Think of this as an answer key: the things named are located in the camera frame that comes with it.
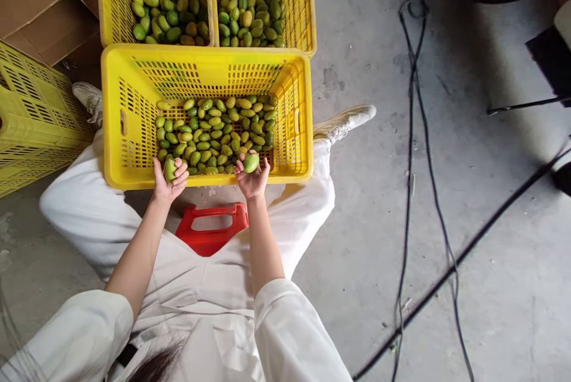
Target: crate handle hole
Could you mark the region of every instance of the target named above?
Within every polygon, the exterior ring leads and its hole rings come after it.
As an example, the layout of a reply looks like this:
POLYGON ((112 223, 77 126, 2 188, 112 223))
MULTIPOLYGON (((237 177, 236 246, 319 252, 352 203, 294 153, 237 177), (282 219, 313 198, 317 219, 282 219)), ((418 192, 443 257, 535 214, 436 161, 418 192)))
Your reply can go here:
POLYGON ((195 218, 192 222, 192 230, 222 230, 229 228, 234 223, 231 215, 215 215, 195 218))
POLYGON ((296 108, 293 114, 293 127, 296 130, 296 135, 299 135, 299 108, 296 108))
POLYGON ((121 114, 121 135, 127 136, 127 115, 122 108, 119 110, 119 112, 121 114))

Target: concrete floor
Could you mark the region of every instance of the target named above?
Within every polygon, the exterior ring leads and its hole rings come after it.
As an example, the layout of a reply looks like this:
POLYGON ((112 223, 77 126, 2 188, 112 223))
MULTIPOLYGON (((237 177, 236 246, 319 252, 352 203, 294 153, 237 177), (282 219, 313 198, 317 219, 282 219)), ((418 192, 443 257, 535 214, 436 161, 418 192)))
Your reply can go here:
MULTIPOLYGON (((372 103, 377 117, 332 152, 337 206, 294 275, 351 373, 393 330, 407 154, 408 60, 397 11, 404 0, 315 0, 313 115, 322 121, 372 103)), ((566 141, 569 115, 550 105, 487 117, 489 104, 549 98, 524 44, 552 23, 555 0, 500 6, 427 0, 419 66, 441 205, 459 252, 495 209, 566 141)), ((416 190, 404 298, 413 308, 446 267, 416 135, 416 190)), ((47 177, 0 200, 0 273, 14 322, 29 339, 71 295, 101 287, 37 210, 47 177)), ((269 193, 279 190, 272 187, 269 193)), ((188 190, 201 206, 236 200, 232 187, 188 190)), ((144 194, 131 201, 144 204, 144 194)), ((460 316, 478 380, 566 380, 571 326, 571 199, 545 179, 520 199, 462 266, 460 316)), ((5 336, 0 353, 10 355, 5 336)), ((367 380, 387 380, 386 354, 367 380)), ((406 330, 399 380, 467 380, 450 291, 406 330)))

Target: red stool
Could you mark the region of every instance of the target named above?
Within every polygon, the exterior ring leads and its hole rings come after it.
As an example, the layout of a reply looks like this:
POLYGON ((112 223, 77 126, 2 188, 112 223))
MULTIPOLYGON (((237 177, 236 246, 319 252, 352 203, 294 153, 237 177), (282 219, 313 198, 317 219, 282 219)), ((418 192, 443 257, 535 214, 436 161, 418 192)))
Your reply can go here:
POLYGON ((198 255, 210 257, 248 225, 248 211, 241 202, 235 203, 231 208, 196 209, 196 205, 190 205, 184 210, 184 217, 178 226, 176 235, 198 255), (232 225, 219 230, 192 229, 192 224, 197 218, 221 215, 231 216, 232 225))

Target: electric wire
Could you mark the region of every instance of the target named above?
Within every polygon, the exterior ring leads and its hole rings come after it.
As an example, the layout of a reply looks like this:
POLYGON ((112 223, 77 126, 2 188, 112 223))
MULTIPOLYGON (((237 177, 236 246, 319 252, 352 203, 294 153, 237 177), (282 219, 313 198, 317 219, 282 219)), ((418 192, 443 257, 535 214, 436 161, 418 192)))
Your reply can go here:
MULTIPOLYGON (((410 6, 412 0, 407 0, 399 10, 399 18, 401 23, 404 23, 404 9, 410 6)), ((401 273, 399 279, 399 292, 397 294, 397 300, 395 302, 395 325, 399 325, 401 328, 401 335, 396 345, 396 352, 394 355, 394 367, 393 375, 391 380, 394 382, 397 377, 397 371, 399 369, 400 361, 400 351, 403 344, 403 333, 404 333, 404 318, 403 318, 403 287, 404 278, 406 276, 406 267, 408 262, 409 253, 409 236, 410 236, 410 207, 412 204, 412 161, 413 161, 413 146, 414 146, 414 107, 415 107, 415 74, 417 68, 418 55, 422 49, 422 42, 424 39, 424 33, 426 30, 426 19, 423 20, 423 26, 421 30, 421 36, 419 38, 416 50, 414 51, 409 43, 409 61, 410 61, 410 77, 409 77, 409 151, 408 151, 408 181, 406 185, 406 211, 404 220, 404 243, 403 243, 403 262, 401 266, 401 273)))
MULTIPOLYGON (((405 5, 407 6, 407 10, 409 14, 414 19, 422 19, 422 27, 423 31, 426 27, 426 19, 430 13, 430 9, 428 8, 425 0, 408 0, 405 5), (421 13, 420 15, 416 14, 412 9, 412 3, 417 1, 421 6, 421 13)), ((401 8, 401 12, 399 14, 401 24, 403 26, 404 35, 406 38, 407 47, 409 49, 409 53, 412 53, 412 44, 410 42, 410 36, 408 32, 408 27, 406 26, 406 20, 404 18, 403 8, 401 8)), ((468 376, 470 377, 470 381, 474 382, 474 373, 472 370, 472 364, 470 363, 470 358, 468 357, 468 352, 466 350, 466 345, 464 343, 464 336, 462 334, 462 325, 460 323, 460 315, 458 310, 458 294, 460 290, 460 276, 458 273, 458 264, 456 262, 456 256, 454 255, 454 251, 450 245, 450 239, 448 238, 448 231, 446 229, 446 223, 444 222, 444 216, 442 213, 442 209, 440 208, 440 200, 438 198, 438 187, 436 185, 436 179, 434 176, 434 168, 432 166, 432 153, 430 150, 430 138, 428 133, 428 118, 426 116, 426 111, 424 110, 424 103, 422 101, 422 92, 421 92, 421 85, 418 79, 418 68, 415 68, 414 71, 414 84, 416 88, 416 95, 418 97, 418 104, 421 109, 421 116, 422 116, 422 125, 424 129, 424 137, 425 137, 425 146, 426 146, 426 158, 428 161, 428 171, 430 175, 430 181, 432 186, 432 195, 434 197, 434 206, 436 208, 438 219, 440 221, 440 229, 442 230, 442 235, 444 237, 444 243, 446 245, 447 255, 449 256, 450 260, 452 261, 454 267, 454 279, 451 280, 451 288, 452 288, 452 301, 453 301, 453 308, 454 308, 454 320, 456 322, 456 331, 458 332, 458 338, 460 340, 460 346, 462 348, 462 354, 464 356, 464 361, 466 363, 466 369, 468 371, 468 376)))
POLYGON ((565 155, 571 152, 571 149, 566 151, 561 151, 555 158, 553 158, 548 164, 540 167, 536 170, 536 172, 531 175, 530 178, 525 181, 524 184, 521 185, 509 198, 499 207, 498 210, 492 215, 492 217, 484 224, 484 226, 474 235, 472 240, 468 243, 464 251, 460 253, 460 255, 456 258, 452 248, 450 246, 450 241, 448 238, 447 229, 444 222, 444 217, 440 208, 440 202, 438 198, 438 190, 434 176, 434 169, 432 166, 432 156, 430 153, 430 144, 429 144, 429 133, 428 133, 428 119, 426 116, 426 112, 424 109, 424 105, 422 102, 422 94, 420 90, 420 82, 418 80, 418 56, 422 49, 422 42, 426 30, 426 20, 429 15, 429 8, 428 5, 424 0, 407 0, 403 3, 401 8, 399 9, 399 19, 401 25, 403 27, 403 31, 405 34, 407 47, 409 50, 409 61, 411 65, 410 69, 410 79, 409 79, 409 113, 410 113, 410 125, 409 125, 409 181, 407 184, 407 205, 406 205, 406 215, 405 215, 405 234, 404 234, 404 245, 403 245, 403 264, 401 268, 401 277, 399 281, 399 293, 397 295, 397 309, 399 310, 396 314, 400 317, 398 320, 399 324, 396 324, 397 328, 394 330, 392 336, 378 349, 377 353, 369 360, 369 362, 357 373, 354 374, 353 380, 358 381, 360 380, 365 374, 367 374, 377 362, 381 359, 384 353, 387 350, 392 349, 393 346, 396 346, 395 351, 395 363, 393 368, 393 376, 392 380, 396 379, 396 374, 398 370, 399 360, 400 360, 400 350, 402 347, 402 340, 403 340, 403 333, 404 329, 414 320, 414 318, 424 309, 426 304, 436 295, 436 293, 440 290, 440 288, 444 285, 447 280, 451 279, 451 276, 454 276, 454 280, 452 282, 453 288, 453 303, 454 303, 454 317, 456 322, 456 328, 458 332, 458 336, 460 339, 460 344, 462 347, 462 353, 466 362, 466 368, 468 370, 468 374, 470 376, 470 380, 474 381, 474 375, 472 366, 468 357, 468 352, 466 350, 466 346, 464 343, 464 338, 462 335, 462 327, 460 324, 459 318, 459 310, 458 310, 458 293, 459 293, 459 275, 458 275, 458 267, 460 264, 466 259, 466 257, 473 251, 474 247, 479 243, 479 241, 488 233, 491 227, 496 223, 496 221, 513 205, 513 203, 518 200, 531 186, 533 186, 539 179, 541 179, 544 175, 546 175, 553 165, 560 160, 565 155), (414 9, 420 8, 420 12, 416 12, 414 9), (409 15, 415 20, 422 20, 421 26, 421 34, 419 37, 419 43, 414 51, 412 49, 412 44, 410 42, 410 36, 408 32, 408 27, 406 25, 406 19, 404 17, 404 13, 407 11, 409 15), (425 133, 425 141, 426 141, 426 154, 428 159, 428 167, 429 173, 432 183, 432 191, 434 196, 435 207, 438 212, 438 217, 440 220, 441 229, 444 236, 444 242, 447 249, 447 255, 449 256, 452 264, 449 266, 446 273, 444 273, 433 285, 430 291, 423 297, 423 299, 412 309, 410 314, 403 319, 402 314, 402 289, 404 285, 404 276, 406 274, 406 262, 407 262, 407 254, 408 254, 408 234, 409 234, 409 221, 410 221, 410 198, 411 198, 411 178, 412 178, 412 136, 413 136, 413 101, 414 101, 414 90, 416 89, 416 93, 419 99, 419 107, 421 109, 422 121, 423 121, 423 128, 425 133))

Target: person's right hand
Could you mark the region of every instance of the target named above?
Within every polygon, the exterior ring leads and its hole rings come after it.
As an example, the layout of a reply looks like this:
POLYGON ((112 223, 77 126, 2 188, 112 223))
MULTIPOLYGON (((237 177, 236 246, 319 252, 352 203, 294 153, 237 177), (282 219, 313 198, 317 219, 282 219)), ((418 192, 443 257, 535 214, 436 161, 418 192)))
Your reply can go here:
POLYGON ((255 196, 263 196, 269 175, 268 158, 263 159, 263 169, 262 161, 260 161, 260 166, 258 166, 258 169, 256 169, 251 174, 244 172, 244 165, 242 164, 244 159, 246 159, 246 155, 241 154, 238 157, 236 167, 234 168, 236 180, 238 181, 238 187, 240 188, 242 194, 244 194, 246 200, 254 198, 255 196))
POLYGON ((189 177, 189 172, 186 170, 188 165, 186 161, 182 161, 180 158, 174 160, 174 165, 177 167, 175 171, 175 179, 171 183, 167 183, 165 176, 162 173, 161 163, 159 159, 153 158, 153 168, 155 170, 155 192, 153 193, 153 198, 161 202, 165 202, 167 205, 171 203, 183 192, 186 187, 186 179, 189 177))

